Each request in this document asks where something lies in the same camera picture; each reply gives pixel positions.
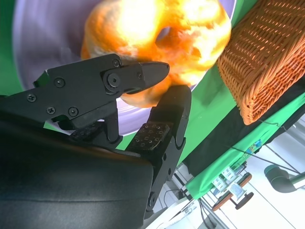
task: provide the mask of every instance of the green cloth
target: green cloth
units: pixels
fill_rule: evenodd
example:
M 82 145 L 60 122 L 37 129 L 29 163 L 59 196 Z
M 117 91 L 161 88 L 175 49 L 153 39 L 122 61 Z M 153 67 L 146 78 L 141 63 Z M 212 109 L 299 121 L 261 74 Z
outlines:
M 232 25 L 235 25 L 256 0 L 237 0 Z M 10 95 L 22 91 L 12 54 L 13 0 L 0 1 L 0 94 Z M 183 161 L 195 147 L 232 110 L 235 102 L 222 82 L 217 67 L 207 72 L 192 93 L 190 120 L 186 130 L 186 145 L 181 155 Z M 119 149 L 125 149 L 134 135 L 124 137 Z
M 237 0 L 232 26 L 235 26 L 254 6 L 256 0 Z M 186 129 L 186 144 L 181 154 L 181 163 L 218 123 L 236 106 L 236 103 L 224 85 L 217 66 L 211 68 L 192 92 L 192 107 Z M 133 135 L 124 137 L 119 149 L 125 149 Z
M 246 151 L 258 140 L 264 144 L 303 104 L 305 104 L 305 93 L 266 119 L 265 122 L 261 123 L 255 130 L 235 144 L 234 148 Z M 206 194 L 213 187 L 212 182 L 226 167 L 234 166 L 236 162 L 241 164 L 250 156 L 236 149 L 230 148 L 221 157 L 210 164 L 208 168 L 186 184 L 187 190 L 194 199 L 198 199 Z

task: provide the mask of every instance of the bagel hole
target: bagel hole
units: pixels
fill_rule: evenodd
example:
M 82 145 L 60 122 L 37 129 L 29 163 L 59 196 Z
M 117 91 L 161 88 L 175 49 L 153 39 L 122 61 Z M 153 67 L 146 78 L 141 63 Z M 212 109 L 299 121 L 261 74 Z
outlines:
M 162 40 L 164 37 L 166 37 L 166 35 L 169 33 L 170 29 L 171 29 L 170 27 L 163 28 L 160 31 L 160 33 L 158 34 L 156 41 Z

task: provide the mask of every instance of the wicker basket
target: wicker basket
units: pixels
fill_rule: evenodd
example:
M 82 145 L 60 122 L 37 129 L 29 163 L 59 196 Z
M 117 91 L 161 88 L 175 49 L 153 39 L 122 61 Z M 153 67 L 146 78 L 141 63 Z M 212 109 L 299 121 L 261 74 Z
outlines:
M 255 122 L 305 73 L 305 0 L 259 0 L 218 68 L 244 123 Z

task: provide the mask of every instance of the black fabric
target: black fabric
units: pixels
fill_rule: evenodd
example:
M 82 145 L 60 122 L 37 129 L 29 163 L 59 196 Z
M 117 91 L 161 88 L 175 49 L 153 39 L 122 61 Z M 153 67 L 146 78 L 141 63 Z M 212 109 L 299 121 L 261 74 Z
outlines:
M 233 108 L 217 127 L 185 158 L 183 162 L 188 167 L 189 173 L 197 176 L 224 154 L 228 150 L 227 146 L 234 146 L 257 128 L 262 121 L 275 114 L 304 92 L 305 77 L 303 76 L 259 120 L 250 125 L 244 124 L 238 107 Z M 291 127 L 304 113 L 305 106 L 303 105 L 285 122 L 285 129 Z M 279 128 L 268 140 L 268 143 L 284 131 L 284 128 Z

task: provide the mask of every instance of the black cover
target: black cover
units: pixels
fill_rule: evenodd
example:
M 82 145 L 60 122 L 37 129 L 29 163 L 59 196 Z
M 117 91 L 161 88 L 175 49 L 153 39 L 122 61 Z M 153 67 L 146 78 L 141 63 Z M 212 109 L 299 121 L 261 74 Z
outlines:
M 152 179 L 147 160 L 0 121 L 1 229 L 137 229 Z
M 183 162 L 188 167 L 189 173 L 194 177 L 197 176 L 224 154 L 228 150 L 227 146 L 234 146 L 257 128 L 261 121 L 264 121 L 275 114 L 304 92 L 305 80 L 303 76 L 299 81 L 292 85 L 258 121 L 250 125 L 244 124 L 238 107 L 234 107 L 217 125 L 217 127 L 185 158 Z M 284 123 L 286 130 L 290 128 L 304 113 L 305 105 L 301 106 Z M 275 137 L 279 136 L 284 131 L 284 128 L 279 128 L 267 143 L 270 143 Z
M 278 166 L 270 165 L 264 170 L 265 176 L 271 186 L 278 192 L 289 193 L 296 191 L 289 174 L 286 170 L 280 169 Z

